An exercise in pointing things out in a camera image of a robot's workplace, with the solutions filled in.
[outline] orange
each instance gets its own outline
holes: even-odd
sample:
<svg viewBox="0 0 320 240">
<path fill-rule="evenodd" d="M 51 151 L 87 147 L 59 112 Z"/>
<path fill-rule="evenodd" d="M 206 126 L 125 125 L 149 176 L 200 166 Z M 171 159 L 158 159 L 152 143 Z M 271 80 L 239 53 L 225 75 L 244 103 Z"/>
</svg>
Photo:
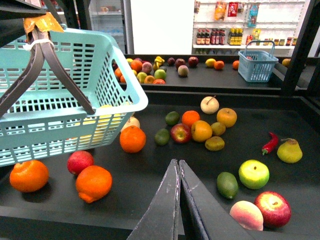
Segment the orange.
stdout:
<svg viewBox="0 0 320 240">
<path fill-rule="evenodd" d="M 189 128 L 191 128 L 192 124 L 198 120 L 200 120 L 200 115 L 194 110 L 186 111 L 181 118 L 182 123 L 189 126 Z"/>
<path fill-rule="evenodd" d="M 79 198 L 90 204 L 110 192 L 112 176 L 101 166 L 91 165 L 83 169 L 75 181 Z"/>
<path fill-rule="evenodd" d="M 146 134 L 139 127 L 131 125 L 120 133 L 120 145 L 126 153 L 137 153 L 146 145 Z"/>
<path fill-rule="evenodd" d="M 222 69 L 224 69 L 224 67 L 225 67 L 225 63 L 223 61 L 216 61 L 214 63 L 214 68 L 216 70 L 222 70 Z"/>
<path fill-rule="evenodd" d="M 142 62 L 135 59 L 131 62 L 130 67 L 131 69 L 139 73 L 142 70 Z"/>
<path fill-rule="evenodd" d="M 191 126 L 191 135 L 193 140 L 203 143 L 212 137 L 212 128 L 206 121 L 198 120 Z"/>
<path fill-rule="evenodd" d="M 126 83 L 125 76 L 121 75 L 120 83 L 124 83 L 124 84 Z"/>
<path fill-rule="evenodd" d="M 48 180 L 49 170 L 39 160 L 15 164 L 9 177 L 11 186 L 22 193 L 35 192 L 46 185 Z"/>
<path fill-rule="evenodd" d="M 234 62 L 232 63 L 232 68 L 233 68 L 234 70 L 238 70 L 238 68 L 239 68 L 239 60 L 236 60 L 236 61 L 234 61 Z"/>
<path fill-rule="evenodd" d="M 121 78 L 122 72 L 120 71 L 120 68 L 117 68 L 116 70 L 114 70 L 114 75 L 116 75 L 118 78 Z"/>
</svg>

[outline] red chili pepper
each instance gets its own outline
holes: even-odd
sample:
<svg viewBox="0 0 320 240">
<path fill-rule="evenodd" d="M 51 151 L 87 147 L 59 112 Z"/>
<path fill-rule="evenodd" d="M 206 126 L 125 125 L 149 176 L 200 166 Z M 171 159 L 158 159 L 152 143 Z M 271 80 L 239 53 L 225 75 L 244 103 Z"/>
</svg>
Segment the red chili pepper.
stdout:
<svg viewBox="0 0 320 240">
<path fill-rule="evenodd" d="M 273 132 L 269 132 L 272 139 L 262 147 L 262 155 L 269 154 L 278 145 L 279 138 Z"/>
</svg>

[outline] snack package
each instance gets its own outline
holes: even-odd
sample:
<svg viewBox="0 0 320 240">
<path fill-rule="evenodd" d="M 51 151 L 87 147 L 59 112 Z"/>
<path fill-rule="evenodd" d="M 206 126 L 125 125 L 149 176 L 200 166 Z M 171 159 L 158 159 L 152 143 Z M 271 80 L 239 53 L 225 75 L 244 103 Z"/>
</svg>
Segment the snack package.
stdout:
<svg viewBox="0 0 320 240">
<path fill-rule="evenodd" d="M 245 11 L 245 3 L 243 1 L 238 2 L 238 14 L 243 14 Z"/>
<path fill-rule="evenodd" d="M 252 3 L 249 8 L 248 27 L 255 28 L 257 26 L 257 16 L 259 11 L 259 3 Z"/>
<path fill-rule="evenodd" d="M 252 30 L 252 40 L 259 40 L 261 29 L 255 28 Z"/>
<path fill-rule="evenodd" d="M 236 17 L 238 13 L 238 2 L 229 2 L 228 17 Z"/>
<path fill-rule="evenodd" d="M 194 13 L 197 14 L 199 13 L 200 9 L 200 1 L 194 1 Z"/>
<path fill-rule="evenodd" d="M 227 11 L 227 3 L 225 1 L 217 1 L 215 4 L 215 10 L 214 10 L 214 16 L 213 16 L 214 20 L 224 21 L 226 11 Z"/>
</svg>

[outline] basket handle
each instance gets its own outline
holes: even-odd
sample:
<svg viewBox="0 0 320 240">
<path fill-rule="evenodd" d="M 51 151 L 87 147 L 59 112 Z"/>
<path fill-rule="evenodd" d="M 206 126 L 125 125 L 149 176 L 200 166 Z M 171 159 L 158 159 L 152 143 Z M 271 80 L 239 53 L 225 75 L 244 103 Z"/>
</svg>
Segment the basket handle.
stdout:
<svg viewBox="0 0 320 240">
<path fill-rule="evenodd" d="M 248 42 L 248 44 L 245 46 L 245 50 L 244 50 L 244 53 L 243 55 L 246 56 L 246 53 L 247 53 L 247 47 L 252 44 L 252 43 L 272 43 L 272 48 L 271 48 L 271 51 L 269 52 L 269 56 L 270 57 L 273 57 L 274 56 L 274 51 L 275 51 L 275 42 L 274 41 L 271 41 L 271 40 L 252 40 L 250 42 Z"/>
</svg>

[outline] blue basket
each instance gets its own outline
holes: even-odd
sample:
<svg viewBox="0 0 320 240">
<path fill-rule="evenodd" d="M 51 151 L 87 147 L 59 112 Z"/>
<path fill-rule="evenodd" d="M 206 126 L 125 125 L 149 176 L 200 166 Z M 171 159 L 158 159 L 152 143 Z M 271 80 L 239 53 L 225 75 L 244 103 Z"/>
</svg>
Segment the blue basket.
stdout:
<svg viewBox="0 0 320 240">
<path fill-rule="evenodd" d="M 251 43 L 272 43 L 270 53 L 266 51 L 247 50 Z M 278 58 L 274 57 L 275 43 L 273 41 L 253 40 L 245 46 L 244 51 L 239 51 L 239 74 L 249 83 L 267 83 L 270 79 Z"/>
<path fill-rule="evenodd" d="M 45 61 L 36 81 L 0 118 L 0 166 L 109 145 L 133 113 L 148 105 L 125 56 L 107 33 L 67 28 L 50 34 L 62 66 L 96 112 L 88 115 Z M 25 39 L 0 48 L 0 96 L 29 62 Z M 125 89 L 113 61 L 124 75 Z"/>
</svg>

